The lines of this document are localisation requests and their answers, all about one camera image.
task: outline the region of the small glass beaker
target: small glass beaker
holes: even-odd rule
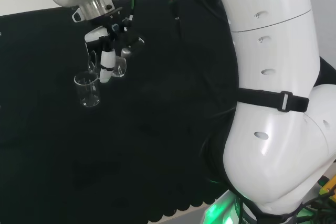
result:
[[[98,74],[94,72],[81,72],[74,78],[80,104],[84,107],[93,107],[100,102],[97,80]]]

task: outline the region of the green light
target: green light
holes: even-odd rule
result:
[[[217,206],[213,205],[212,207],[209,208],[209,210],[206,212],[207,215],[212,215],[214,211],[216,210]]]
[[[223,224],[233,224],[233,220],[231,219],[231,217],[227,217],[226,220],[223,220]]]

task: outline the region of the strap buckle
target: strap buckle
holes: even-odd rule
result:
[[[284,94],[284,95],[282,99],[280,100],[278,111],[287,113],[290,111],[290,109],[288,108],[289,108],[289,103],[291,102],[291,98],[293,97],[293,93],[288,92],[288,91],[281,91],[280,94]]]

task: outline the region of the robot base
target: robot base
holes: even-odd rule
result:
[[[240,211],[240,207],[239,207],[239,199],[238,197],[236,197],[234,205],[231,208],[230,211],[230,218],[232,220],[231,224],[238,224],[239,223],[239,211]],[[288,219],[286,222],[284,222],[285,224],[296,224],[297,218],[293,217]],[[257,224],[257,219],[256,217],[252,214],[252,212],[247,208],[247,206],[243,206],[243,221],[242,224]]]

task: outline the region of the black fabric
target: black fabric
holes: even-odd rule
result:
[[[181,42],[169,0],[138,0],[134,29],[146,45],[123,78],[100,85],[93,110],[73,83],[87,69],[93,27],[74,23],[70,8],[0,17],[1,223],[142,224],[226,191],[206,179],[198,155],[212,115],[236,104],[232,40],[182,1]],[[115,5],[128,14],[130,0]]]
[[[293,93],[286,91],[277,93],[265,90],[239,88],[237,94],[238,102],[274,108],[282,112],[306,112],[309,103],[308,98],[298,97],[293,95]],[[288,97],[286,104],[284,104],[285,96]]]

